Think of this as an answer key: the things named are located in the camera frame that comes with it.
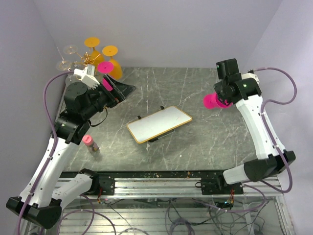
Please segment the pink wine glass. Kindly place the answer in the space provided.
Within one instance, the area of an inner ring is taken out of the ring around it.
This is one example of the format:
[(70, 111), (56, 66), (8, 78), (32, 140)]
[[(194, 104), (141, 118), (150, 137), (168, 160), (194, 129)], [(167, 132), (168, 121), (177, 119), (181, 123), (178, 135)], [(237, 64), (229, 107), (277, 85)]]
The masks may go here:
[(219, 99), (216, 93), (213, 94), (207, 94), (203, 98), (203, 105), (207, 109), (214, 109), (214, 108), (228, 108), (232, 105), (232, 103), (229, 104), (223, 104)]
[[(113, 70), (113, 68), (113, 63), (109, 61), (100, 62), (97, 66), (97, 70), (104, 75), (108, 75)], [(109, 92), (113, 90), (113, 87), (105, 78), (102, 79), (102, 85)]]

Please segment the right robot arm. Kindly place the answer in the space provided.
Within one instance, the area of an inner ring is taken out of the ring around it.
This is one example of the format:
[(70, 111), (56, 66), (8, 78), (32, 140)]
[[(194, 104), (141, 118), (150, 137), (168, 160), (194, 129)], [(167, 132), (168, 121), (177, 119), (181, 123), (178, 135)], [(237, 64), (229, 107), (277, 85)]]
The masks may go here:
[(253, 70), (246, 74), (239, 71), (236, 59), (216, 63), (218, 79), (214, 90), (222, 104), (233, 104), (242, 115), (252, 137), (256, 159), (227, 169), (215, 183), (216, 190), (228, 193), (233, 184), (258, 182), (277, 175), (289, 168), (296, 159), (276, 135), (265, 111), (259, 80)]

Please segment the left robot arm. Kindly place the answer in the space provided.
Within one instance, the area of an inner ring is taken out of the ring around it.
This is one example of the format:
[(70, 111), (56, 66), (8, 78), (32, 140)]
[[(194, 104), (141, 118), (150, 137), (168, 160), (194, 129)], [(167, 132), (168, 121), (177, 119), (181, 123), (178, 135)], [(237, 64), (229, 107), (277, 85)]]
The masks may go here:
[(46, 152), (32, 179), (19, 196), (10, 197), (6, 207), (19, 219), (25, 219), (44, 229), (51, 229), (59, 220), (62, 210), (81, 194), (99, 191), (98, 173), (82, 169), (60, 187), (55, 185), (68, 162), (91, 126), (90, 119), (124, 101), (136, 90), (104, 76), (104, 86), (96, 79), (75, 82), (64, 93), (65, 110), (54, 123)]

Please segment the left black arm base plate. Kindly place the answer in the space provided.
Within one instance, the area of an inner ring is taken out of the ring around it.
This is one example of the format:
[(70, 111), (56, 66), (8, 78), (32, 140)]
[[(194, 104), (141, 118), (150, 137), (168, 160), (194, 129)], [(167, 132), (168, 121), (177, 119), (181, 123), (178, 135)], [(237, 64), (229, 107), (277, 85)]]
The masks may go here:
[(94, 191), (95, 195), (114, 195), (115, 180), (110, 175), (100, 174), (96, 177), (96, 188)]

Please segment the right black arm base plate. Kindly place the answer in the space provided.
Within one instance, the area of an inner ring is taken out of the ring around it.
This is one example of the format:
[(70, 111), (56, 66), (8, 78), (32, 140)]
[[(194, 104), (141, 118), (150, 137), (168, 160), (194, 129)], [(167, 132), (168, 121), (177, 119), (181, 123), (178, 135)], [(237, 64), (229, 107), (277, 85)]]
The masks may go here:
[(201, 190), (202, 195), (241, 195), (244, 193), (241, 184), (235, 183), (229, 185), (222, 176), (213, 178), (201, 178), (195, 183), (195, 187)]

